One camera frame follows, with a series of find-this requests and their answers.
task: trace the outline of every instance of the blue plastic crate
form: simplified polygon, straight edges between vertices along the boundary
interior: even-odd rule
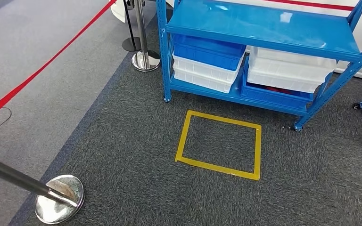
[[[295,109],[305,109],[307,103],[313,101],[313,93],[288,90],[290,94],[286,94],[267,90],[266,86],[247,82],[248,68],[249,64],[247,57],[242,75],[241,97]]]
[[[231,71],[237,69],[246,49],[246,45],[181,34],[174,34],[173,42],[175,56]]]

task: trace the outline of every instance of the floor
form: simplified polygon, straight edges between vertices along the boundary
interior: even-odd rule
[[[148,42],[156,51],[157,40],[156,27]],[[295,132],[296,118],[283,113],[180,92],[165,103],[160,70],[122,65],[42,177],[84,183],[82,209],[62,225],[362,225],[362,114],[351,108],[361,79]],[[174,162],[188,110],[260,124],[260,180]],[[194,117],[184,156],[250,171],[254,138],[252,129]],[[11,225],[43,225],[33,199]]]
[[[0,0],[0,98],[41,67],[105,5],[106,0]],[[156,13],[144,7],[145,21]],[[136,32],[134,11],[130,12]],[[107,11],[6,107],[0,161],[39,179],[107,84],[127,52],[128,26]],[[0,111],[0,123],[8,111]],[[28,192],[0,180],[0,226]]]

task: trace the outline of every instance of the red stripe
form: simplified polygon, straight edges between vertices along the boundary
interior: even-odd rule
[[[48,62],[46,62],[40,69],[38,69],[34,74],[32,74],[28,79],[23,81],[19,86],[14,88],[10,93],[6,94],[1,100],[0,100],[0,109],[6,105],[14,96],[17,95],[29,82],[31,82],[39,73],[41,73],[56,57],[58,57],[68,46],[70,46],[71,43],[74,42],[84,31],[91,26],[104,12],[106,12],[107,9],[110,8],[110,6],[115,3],[117,0],[111,0],[109,3],[107,3],[99,12],[94,16],[87,25],[81,29],[78,34],[74,36],[73,39],[71,39],[59,52],[57,52]]]
[[[352,11],[354,8],[351,6],[340,6],[340,5],[314,3],[314,2],[302,2],[302,1],[294,1],[294,0],[264,0],[264,1],[273,1],[273,2],[292,4],[292,5],[300,5],[300,6],[312,6],[312,7],[318,7],[318,8],[339,9],[339,10],[345,10],[345,11]]]

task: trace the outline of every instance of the white plastic crate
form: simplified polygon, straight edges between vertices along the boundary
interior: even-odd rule
[[[337,67],[336,60],[278,50],[252,47],[249,69],[262,74],[322,81]]]
[[[218,79],[213,79],[210,77],[207,77],[205,75],[188,72],[182,69],[179,69],[177,67],[174,67],[174,78],[179,79],[181,81],[186,81],[198,86],[202,86],[205,88],[213,89],[222,93],[229,93],[230,88],[234,81],[232,82],[226,82]]]
[[[321,85],[324,80],[315,81],[291,76],[264,74],[249,68],[247,72],[247,82],[305,93],[314,93],[316,88]]]
[[[174,56],[174,69],[183,70],[186,72],[191,72],[194,74],[199,74],[205,77],[222,80],[227,83],[233,83],[235,81],[235,78],[238,75],[239,68],[241,67],[243,56],[241,57],[237,70],[236,71],[230,71],[224,68],[207,65],[198,61],[182,58],[179,56]]]

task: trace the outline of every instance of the chrome stanchion base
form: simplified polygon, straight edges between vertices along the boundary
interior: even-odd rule
[[[84,187],[75,176],[58,176],[50,180],[46,185],[72,198],[77,207],[38,195],[35,201],[35,214],[45,224],[54,225],[68,220],[77,213],[84,203]]]
[[[160,55],[152,50],[148,50],[148,64],[144,61],[143,53],[138,51],[132,56],[131,62],[135,69],[140,72],[150,72],[160,65]]]

